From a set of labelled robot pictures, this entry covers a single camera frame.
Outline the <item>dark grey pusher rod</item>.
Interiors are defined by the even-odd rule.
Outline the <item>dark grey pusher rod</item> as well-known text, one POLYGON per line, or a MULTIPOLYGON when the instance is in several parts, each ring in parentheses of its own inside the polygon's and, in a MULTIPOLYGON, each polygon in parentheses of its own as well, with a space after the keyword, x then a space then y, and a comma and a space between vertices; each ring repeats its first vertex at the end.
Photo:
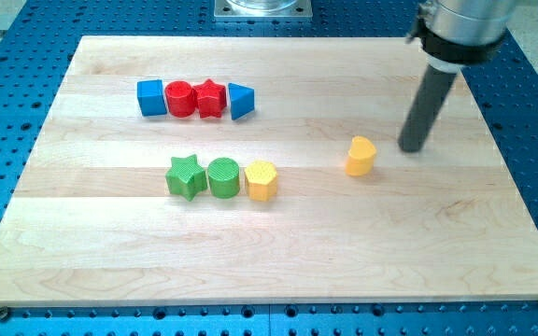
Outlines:
POLYGON ((398 146, 403 152, 423 149, 456 76, 427 66, 398 136, 398 146))

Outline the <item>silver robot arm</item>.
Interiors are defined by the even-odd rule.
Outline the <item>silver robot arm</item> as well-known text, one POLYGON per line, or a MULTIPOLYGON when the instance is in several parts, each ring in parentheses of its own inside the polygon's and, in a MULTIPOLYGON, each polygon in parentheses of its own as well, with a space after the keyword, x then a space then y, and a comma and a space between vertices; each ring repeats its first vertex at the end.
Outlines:
POLYGON ((404 152, 423 149, 457 74, 493 59, 516 0, 426 0, 418 4, 406 42, 420 40, 428 65, 398 137, 404 152))

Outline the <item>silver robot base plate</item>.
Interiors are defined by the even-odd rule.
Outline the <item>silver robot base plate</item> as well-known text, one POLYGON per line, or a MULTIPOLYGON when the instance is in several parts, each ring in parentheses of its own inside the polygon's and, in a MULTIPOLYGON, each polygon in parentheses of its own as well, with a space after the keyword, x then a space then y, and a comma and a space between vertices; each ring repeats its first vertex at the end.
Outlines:
POLYGON ((239 19, 311 19, 311 0, 215 0, 214 17, 239 19))

